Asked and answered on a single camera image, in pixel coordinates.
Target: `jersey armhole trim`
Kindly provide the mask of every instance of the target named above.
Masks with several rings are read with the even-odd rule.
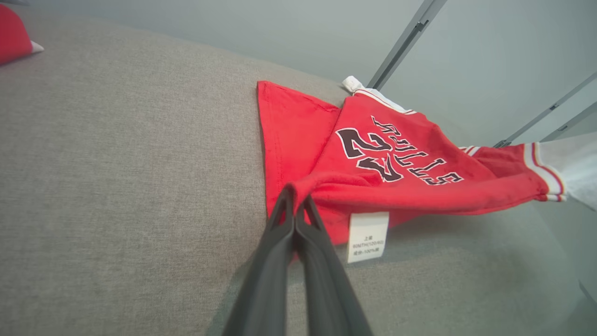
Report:
[[[545,195],[548,201],[565,201],[566,189],[564,180],[556,169],[541,161],[539,153],[540,144],[538,142],[525,143],[524,145],[524,163],[537,176],[539,176],[547,185],[548,192]]]
[[[412,109],[404,109],[402,106],[392,102],[390,99],[386,98],[381,92],[377,91],[374,88],[365,88],[359,80],[357,80],[353,76],[348,76],[345,80],[342,81],[342,86],[350,92],[353,96],[357,94],[362,94],[363,96],[367,96],[369,98],[373,98],[378,103],[381,103],[385,107],[391,108],[392,110],[402,113],[404,115],[411,115],[417,113]]]
[[[473,156],[481,147],[479,146],[468,146],[463,149],[464,153],[468,156]]]

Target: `red and white stripe trim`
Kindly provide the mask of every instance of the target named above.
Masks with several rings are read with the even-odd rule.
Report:
[[[478,146],[468,146],[468,147],[459,147],[460,149],[462,149],[464,151],[465,154],[469,155],[469,156],[473,156],[475,155],[475,153],[479,150]]]
[[[546,197],[548,201],[565,201],[564,182],[554,168],[541,162],[539,148],[538,142],[525,143],[524,163],[547,184],[549,190]]]

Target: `white tag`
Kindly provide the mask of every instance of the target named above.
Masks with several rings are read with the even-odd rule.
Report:
[[[350,216],[349,263],[383,255],[389,221],[389,212],[353,213]]]

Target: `gray sofa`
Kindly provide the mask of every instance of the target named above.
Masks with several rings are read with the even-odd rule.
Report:
[[[219,335],[266,220],[256,82],[337,105],[347,93],[11,8],[45,51],[0,66],[0,334]],[[345,267],[377,335],[563,335],[579,290],[557,246],[525,204],[416,219],[383,257]],[[301,264],[289,272],[288,334],[305,335]]]

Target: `bulls jersey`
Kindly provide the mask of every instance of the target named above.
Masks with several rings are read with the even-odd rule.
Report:
[[[475,215],[529,200],[562,201],[559,173],[540,145],[456,147],[440,128],[354,78],[338,108],[267,81],[258,83],[267,210],[286,184],[296,206],[309,194],[334,244],[351,213],[390,212],[390,227],[424,213]]]

